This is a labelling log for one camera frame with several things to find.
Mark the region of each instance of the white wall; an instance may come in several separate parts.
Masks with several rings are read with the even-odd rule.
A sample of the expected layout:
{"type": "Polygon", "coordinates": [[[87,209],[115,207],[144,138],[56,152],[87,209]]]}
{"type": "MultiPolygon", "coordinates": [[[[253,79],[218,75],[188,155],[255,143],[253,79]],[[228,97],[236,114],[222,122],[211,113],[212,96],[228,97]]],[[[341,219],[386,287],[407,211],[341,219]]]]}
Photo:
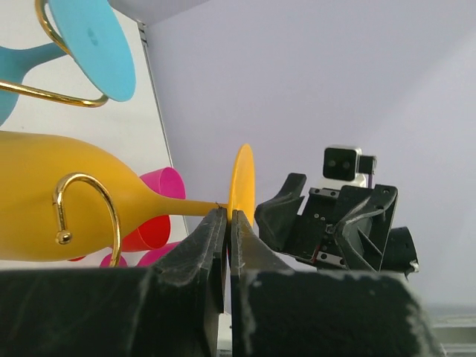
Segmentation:
{"type": "Polygon", "coordinates": [[[290,172],[317,183],[327,145],[359,145],[399,188],[411,283],[429,304],[475,306],[476,2],[212,0],[146,35],[190,197],[226,201],[244,142],[258,202],[290,172]]]}
{"type": "MultiPolygon", "coordinates": [[[[0,8],[2,46],[29,48],[50,42],[36,20],[33,1],[7,1],[6,4],[2,2],[0,8]]],[[[111,152],[141,175],[169,166],[170,160],[137,25],[120,13],[116,12],[116,15],[135,61],[137,88],[130,101],[117,103],[110,100],[101,108],[84,109],[21,96],[15,111],[1,129],[79,138],[111,152]]],[[[63,57],[35,68],[26,76],[24,84],[77,96],[100,96],[70,57],[63,57]]],[[[170,242],[184,237],[183,219],[175,216],[172,218],[170,242]]],[[[98,266],[110,252],[111,249],[104,249],[77,263],[0,261],[0,268],[98,266]]],[[[133,265],[141,255],[125,253],[124,257],[133,265]]]]}

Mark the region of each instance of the gold ball tip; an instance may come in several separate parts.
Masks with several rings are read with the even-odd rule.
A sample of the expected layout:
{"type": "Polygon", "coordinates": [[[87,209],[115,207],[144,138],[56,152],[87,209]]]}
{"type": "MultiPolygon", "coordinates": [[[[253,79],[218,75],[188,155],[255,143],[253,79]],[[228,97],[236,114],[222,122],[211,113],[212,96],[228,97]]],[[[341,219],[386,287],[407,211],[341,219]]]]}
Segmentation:
{"type": "Polygon", "coordinates": [[[57,243],[64,245],[71,242],[73,234],[70,231],[60,231],[57,234],[57,243]]]}

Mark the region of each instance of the gold hook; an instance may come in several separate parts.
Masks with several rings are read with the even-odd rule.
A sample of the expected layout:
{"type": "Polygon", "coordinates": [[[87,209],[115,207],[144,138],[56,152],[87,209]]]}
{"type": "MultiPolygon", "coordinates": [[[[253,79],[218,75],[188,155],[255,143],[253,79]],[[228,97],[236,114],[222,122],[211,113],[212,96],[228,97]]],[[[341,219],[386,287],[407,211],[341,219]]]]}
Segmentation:
{"type": "MultiPolygon", "coordinates": [[[[36,17],[38,18],[39,23],[41,24],[43,30],[46,32],[48,37],[54,43],[56,43],[64,52],[71,56],[71,52],[66,47],[65,42],[62,40],[61,36],[54,30],[53,26],[50,23],[50,20],[48,20],[48,17],[46,16],[45,7],[47,2],[48,0],[35,0],[36,17]]],[[[13,83],[7,80],[0,80],[0,89],[12,93],[27,95],[28,97],[35,97],[39,99],[50,100],[52,102],[68,104],[70,106],[82,106],[86,108],[97,108],[99,106],[103,106],[109,99],[104,94],[99,99],[82,99],[65,94],[55,93],[53,91],[46,91],[30,86],[24,86],[22,84],[13,83]]]]}
{"type": "Polygon", "coordinates": [[[57,213],[58,233],[57,242],[61,245],[68,244],[73,239],[73,234],[68,230],[66,225],[65,208],[63,207],[63,196],[65,195],[66,188],[75,181],[85,182],[90,184],[97,192],[101,194],[109,209],[109,215],[111,216],[112,224],[114,225],[114,242],[112,246],[111,262],[109,266],[116,266],[120,261],[120,251],[122,250],[122,240],[120,235],[120,222],[118,212],[112,203],[111,195],[103,184],[99,182],[93,176],[86,173],[70,173],[61,178],[53,192],[53,206],[57,213]]]}

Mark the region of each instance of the black camera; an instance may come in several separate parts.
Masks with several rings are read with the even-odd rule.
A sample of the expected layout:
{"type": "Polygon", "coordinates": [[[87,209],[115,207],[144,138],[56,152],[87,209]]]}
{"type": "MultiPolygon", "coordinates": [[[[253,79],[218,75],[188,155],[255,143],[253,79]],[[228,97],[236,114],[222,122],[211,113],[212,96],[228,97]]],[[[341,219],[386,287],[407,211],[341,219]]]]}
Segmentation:
{"type": "Polygon", "coordinates": [[[372,175],[376,163],[375,156],[364,156],[357,147],[327,147],[322,174],[326,179],[354,181],[358,173],[372,175]]]}

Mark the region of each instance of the gray wall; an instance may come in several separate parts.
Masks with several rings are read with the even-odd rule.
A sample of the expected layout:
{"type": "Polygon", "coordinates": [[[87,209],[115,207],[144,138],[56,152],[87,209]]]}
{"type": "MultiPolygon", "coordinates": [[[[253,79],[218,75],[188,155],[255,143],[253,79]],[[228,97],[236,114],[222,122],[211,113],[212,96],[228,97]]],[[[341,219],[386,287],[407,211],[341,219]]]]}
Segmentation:
{"type": "Polygon", "coordinates": [[[190,198],[227,201],[244,142],[257,202],[290,172],[315,184],[327,145],[359,145],[399,188],[411,283],[431,305],[476,301],[476,2],[212,0],[147,38],[190,198]]]}

